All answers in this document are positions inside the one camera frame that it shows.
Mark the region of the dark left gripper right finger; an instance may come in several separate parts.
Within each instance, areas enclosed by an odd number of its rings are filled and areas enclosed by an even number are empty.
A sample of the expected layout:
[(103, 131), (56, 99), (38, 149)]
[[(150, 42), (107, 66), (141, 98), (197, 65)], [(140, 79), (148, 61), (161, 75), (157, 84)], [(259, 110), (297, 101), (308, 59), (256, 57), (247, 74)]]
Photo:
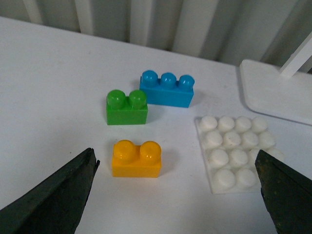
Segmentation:
[(261, 194), (279, 234), (312, 232), (312, 181), (260, 150), (255, 167)]

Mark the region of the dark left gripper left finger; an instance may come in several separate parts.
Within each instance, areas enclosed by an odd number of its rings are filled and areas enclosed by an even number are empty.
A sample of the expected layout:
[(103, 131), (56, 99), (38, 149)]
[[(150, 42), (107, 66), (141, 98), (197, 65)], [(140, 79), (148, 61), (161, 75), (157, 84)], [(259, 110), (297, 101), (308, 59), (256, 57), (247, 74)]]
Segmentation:
[(2, 234), (73, 234), (100, 161), (88, 148), (0, 211)]

